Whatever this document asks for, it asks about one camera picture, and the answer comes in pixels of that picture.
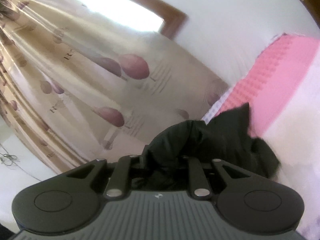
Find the black large garment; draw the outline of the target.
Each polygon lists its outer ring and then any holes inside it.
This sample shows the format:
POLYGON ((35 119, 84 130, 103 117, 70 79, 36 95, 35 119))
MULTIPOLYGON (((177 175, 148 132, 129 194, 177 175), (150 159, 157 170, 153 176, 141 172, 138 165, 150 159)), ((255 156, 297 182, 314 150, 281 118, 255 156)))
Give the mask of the black large garment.
POLYGON ((222 112, 209 123, 187 120, 170 126, 145 146, 140 157, 143 178, 136 183, 140 190, 181 190, 185 159, 202 163, 221 159, 235 166, 272 178, 280 162, 268 144, 248 134, 250 108, 222 112))

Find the pink white checkered bedsheet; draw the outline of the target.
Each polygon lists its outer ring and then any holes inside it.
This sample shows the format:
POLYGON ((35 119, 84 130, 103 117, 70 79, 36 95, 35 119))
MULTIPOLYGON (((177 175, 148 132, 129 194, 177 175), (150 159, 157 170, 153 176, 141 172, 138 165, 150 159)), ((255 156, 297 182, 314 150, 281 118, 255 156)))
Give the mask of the pink white checkered bedsheet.
POLYGON ((266 141, 280 162, 274 180, 304 200, 298 232, 319 239, 319 39, 279 37, 203 119, 243 103, 250 105, 250 134, 266 141))

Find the cream leaf-print curtain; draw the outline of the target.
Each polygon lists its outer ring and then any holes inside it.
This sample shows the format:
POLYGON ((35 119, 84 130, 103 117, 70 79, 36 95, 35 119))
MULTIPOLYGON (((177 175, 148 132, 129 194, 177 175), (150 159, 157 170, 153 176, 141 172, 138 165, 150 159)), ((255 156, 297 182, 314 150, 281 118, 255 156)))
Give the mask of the cream leaf-print curtain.
POLYGON ((57 173, 140 153, 227 83, 125 0, 1 0, 1 115, 57 173))

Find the brown wooden window frame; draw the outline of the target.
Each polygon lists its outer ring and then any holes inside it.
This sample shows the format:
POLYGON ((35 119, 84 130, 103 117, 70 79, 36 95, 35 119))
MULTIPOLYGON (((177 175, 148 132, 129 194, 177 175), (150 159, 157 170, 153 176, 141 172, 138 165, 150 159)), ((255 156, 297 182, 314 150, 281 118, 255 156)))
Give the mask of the brown wooden window frame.
POLYGON ((162 0, 79 0, 93 12, 140 32, 154 31, 174 39, 187 15, 162 0))

